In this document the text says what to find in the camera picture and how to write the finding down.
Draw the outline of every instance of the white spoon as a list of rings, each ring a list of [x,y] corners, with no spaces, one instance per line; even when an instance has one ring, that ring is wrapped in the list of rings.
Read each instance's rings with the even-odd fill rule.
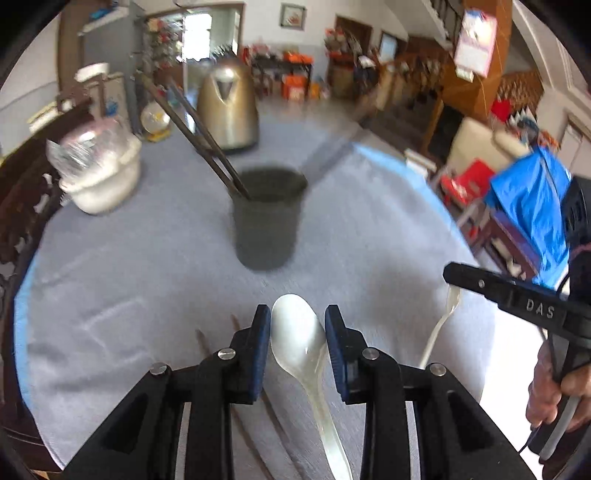
[[[299,381],[312,406],[326,459],[336,480],[352,480],[351,467],[322,391],[328,347],[314,310],[298,295],[283,295],[271,312],[271,349],[279,366]]]

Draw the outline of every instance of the human hand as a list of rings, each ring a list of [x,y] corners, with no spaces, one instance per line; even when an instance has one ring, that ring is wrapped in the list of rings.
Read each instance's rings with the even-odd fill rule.
[[[530,384],[530,400],[525,418],[532,427],[552,423],[558,415],[558,402],[562,395],[581,397],[567,432],[577,430],[591,420],[591,364],[585,365],[564,377],[558,385],[552,379],[552,359],[548,342],[538,352],[538,363],[534,369],[534,380]]]

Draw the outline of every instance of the gray tablecloth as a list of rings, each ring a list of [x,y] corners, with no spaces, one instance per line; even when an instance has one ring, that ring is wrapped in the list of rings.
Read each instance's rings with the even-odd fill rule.
[[[258,148],[232,158],[299,165],[326,136],[299,124],[261,122]],[[67,463],[155,361],[173,368],[202,359],[196,330],[213,349],[249,325],[258,303],[304,297],[323,318],[339,305],[345,322],[398,361],[418,363],[444,312],[441,273],[474,259],[459,236],[408,181],[352,154],[309,194],[296,254],[254,273],[232,245],[230,199],[178,132],[142,147],[138,190],[117,210],[89,216],[69,204],[48,224],[31,286],[28,375],[33,415],[54,457]],[[493,306],[465,294],[432,356],[476,397],[493,340]],[[264,386],[314,479],[331,478],[303,389],[269,353]],[[324,390],[359,477],[364,407],[345,407],[327,363]],[[260,402],[238,408],[276,478],[298,478]],[[238,479],[263,478],[235,432]]]

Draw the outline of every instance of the metal bolt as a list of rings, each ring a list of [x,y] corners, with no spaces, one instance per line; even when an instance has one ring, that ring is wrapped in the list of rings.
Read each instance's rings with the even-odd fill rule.
[[[431,364],[429,365],[429,371],[436,377],[442,377],[447,373],[447,368],[442,364]]]
[[[152,365],[150,367],[150,373],[157,377],[159,375],[162,375],[164,372],[166,372],[166,369],[168,368],[167,364],[164,364],[162,362],[156,362],[154,365]]]
[[[232,360],[236,356],[236,351],[233,348],[222,348],[217,356],[222,360]]]
[[[379,352],[377,349],[375,348],[366,348],[363,350],[363,352],[361,352],[361,354],[363,355],[364,358],[366,358],[367,360],[376,360],[377,357],[379,357]]]

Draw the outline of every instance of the kettle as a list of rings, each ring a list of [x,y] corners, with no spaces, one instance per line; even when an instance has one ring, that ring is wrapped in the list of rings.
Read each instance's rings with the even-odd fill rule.
[[[250,69],[237,58],[219,59],[203,80],[197,113],[222,150],[255,145],[259,120]]]

